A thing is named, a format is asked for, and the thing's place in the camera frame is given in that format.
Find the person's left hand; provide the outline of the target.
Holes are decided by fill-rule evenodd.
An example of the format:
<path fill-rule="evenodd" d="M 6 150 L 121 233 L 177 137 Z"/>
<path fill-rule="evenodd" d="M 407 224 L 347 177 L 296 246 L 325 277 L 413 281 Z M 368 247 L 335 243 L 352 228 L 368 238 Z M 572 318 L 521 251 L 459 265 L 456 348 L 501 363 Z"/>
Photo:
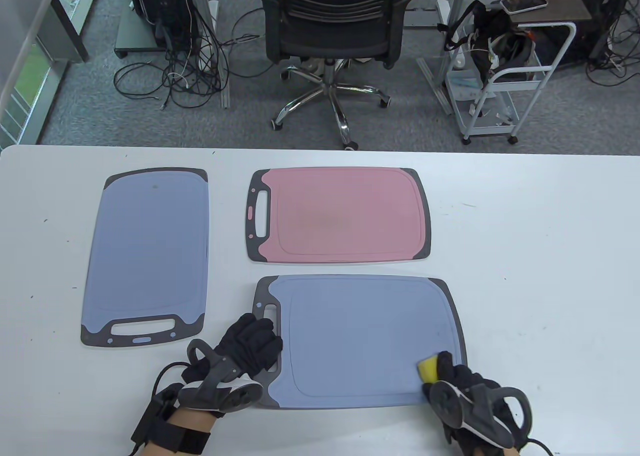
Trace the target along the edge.
<path fill-rule="evenodd" d="M 270 319 L 257 319 L 246 313 L 227 329 L 217 346 L 212 347 L 199 338 L 189 343 L 189 365 L 183 370 L 182 378 L 186 383 L 200 382 L 222 358 L 229 358 L 240 376 L 246 374 L 254 378 L 278 361 L 283 346 Z"/>

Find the person's right hand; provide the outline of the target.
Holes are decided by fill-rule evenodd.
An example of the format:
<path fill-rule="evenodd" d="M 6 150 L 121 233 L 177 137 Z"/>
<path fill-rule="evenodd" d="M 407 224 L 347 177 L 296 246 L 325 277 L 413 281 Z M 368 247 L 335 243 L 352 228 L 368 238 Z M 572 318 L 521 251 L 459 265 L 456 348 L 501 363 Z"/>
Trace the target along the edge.
<path fill-rule="evenodd" d="M 519 454 L 533 425 L 530 401 L 514 387 L 455 365 L 441 351 L 417 365 L 422 392 L 439 418 L 445 440 L 464 455 Z"/>

